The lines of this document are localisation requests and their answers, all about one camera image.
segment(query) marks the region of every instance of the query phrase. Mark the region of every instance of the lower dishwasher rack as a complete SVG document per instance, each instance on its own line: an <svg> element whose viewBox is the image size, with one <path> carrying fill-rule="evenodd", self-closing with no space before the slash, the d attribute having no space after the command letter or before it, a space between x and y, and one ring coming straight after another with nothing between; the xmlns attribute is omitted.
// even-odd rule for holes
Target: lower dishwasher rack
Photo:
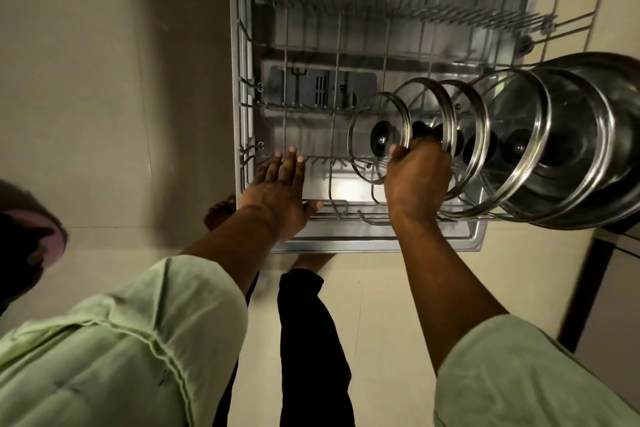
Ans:
<svg viewBox="0 0 640 427"><path fill-rule="evenodd" d="M373 180L380 160L354 160L347 150L349 138L355 146L377 145L366 112L349 130L353 114L377 92L394 92L412 78L470 82L513 67L537 42L558 37L550 34L562 26L553 14L533 13L535 2L230 0L236 193L260 164L295 145L307 158L303 199L325 204L298 236L273 251L398 251L383 186L358 175ZM534 33L546 37L534 41ZM442 121L433 99L417 103L412 119L431 127ZM465 114L467 106L455 110ZM393 108L378 105L372 113L376 121L388 115L388 126L397 130ZM375 137L385 151L387 136ZM461 172L455 160L454 171ZM467 196L480 202L484 193L478 181ZM463 205L460 198L447 202L448 209ZM477 251L492 219L439 225L455 250Z"/></svg>

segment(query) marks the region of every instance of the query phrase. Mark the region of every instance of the forearm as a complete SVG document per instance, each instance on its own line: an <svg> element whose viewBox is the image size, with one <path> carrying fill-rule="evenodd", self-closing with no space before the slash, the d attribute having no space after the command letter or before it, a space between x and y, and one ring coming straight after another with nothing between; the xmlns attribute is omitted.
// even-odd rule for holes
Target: forearm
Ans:
<svg viewBox="0 0 640 427"><path fill-rule="evenodd" d="M413 301L436 372L456 343L486 319L507 314L444 239L435 220L400 222Z"/></svg>
<svg viewBox="0 0 640 427"><path fill-rule="evenodd" d="M269 213L247 206L182 253L217 262L247 293L277 238L278 228Z"/></svg>

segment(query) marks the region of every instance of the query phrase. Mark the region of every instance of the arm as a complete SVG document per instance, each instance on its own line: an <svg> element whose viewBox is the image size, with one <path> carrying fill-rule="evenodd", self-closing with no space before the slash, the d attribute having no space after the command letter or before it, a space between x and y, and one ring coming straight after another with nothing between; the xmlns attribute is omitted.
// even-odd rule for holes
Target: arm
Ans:
<svg viewBox="0 0 640 427"><path fill-rule="evenodd" d="M385 192L431 363L438 372L456 343L507 310L442 236L436 214L451 180L451 155L428 138L394 148Z"/></svg>
<svg viewBox="0 0 640 427"><path fill-rule="evenodd" d="M320 201L302 203L304 181L305 160L296 158L296 148L284 161L276 153L256 173L238 211L182 254L218 262L245 294L273 245L294 237L322 207Z"/></svg>

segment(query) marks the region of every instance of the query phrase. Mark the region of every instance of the left hand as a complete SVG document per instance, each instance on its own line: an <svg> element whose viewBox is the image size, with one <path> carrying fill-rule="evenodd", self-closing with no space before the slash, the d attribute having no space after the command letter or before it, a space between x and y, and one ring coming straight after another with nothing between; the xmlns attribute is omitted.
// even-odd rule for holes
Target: left hand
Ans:
<svg viewBox="0 0 640 427"><path fill-rule="evenodd" d="M278 240L292 239L306 226L309 217L323 206L319 200L302 202L304 183L305 158L296 158L296 148L290 147L284 160L282 154L276 152L244 191L238 209L252 206L265 212L273 221Z"/></svg>

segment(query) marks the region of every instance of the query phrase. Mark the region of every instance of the hand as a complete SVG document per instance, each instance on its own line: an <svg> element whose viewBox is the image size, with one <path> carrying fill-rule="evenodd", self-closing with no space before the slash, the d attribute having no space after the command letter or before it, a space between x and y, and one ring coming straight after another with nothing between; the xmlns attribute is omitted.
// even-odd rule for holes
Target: hand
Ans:
<svg viewBox="0 0 640 427"><path fill-rule="evenodd" d="M289 148L284 161L282 154L276 152L244 191L238 209L247 206L259 209L273 221L279 241L292 239L323 206L322 201L302 203L304 183L305 158L301 155L296 158L296 148Z"/></svg>
<svg viewBox="0 0 640 427"><path fill-rule="evenodd" d="M430 137L411 141L409 149L392 146L385 194L391 225L434 225L451 181L451 154Z"/></svg>

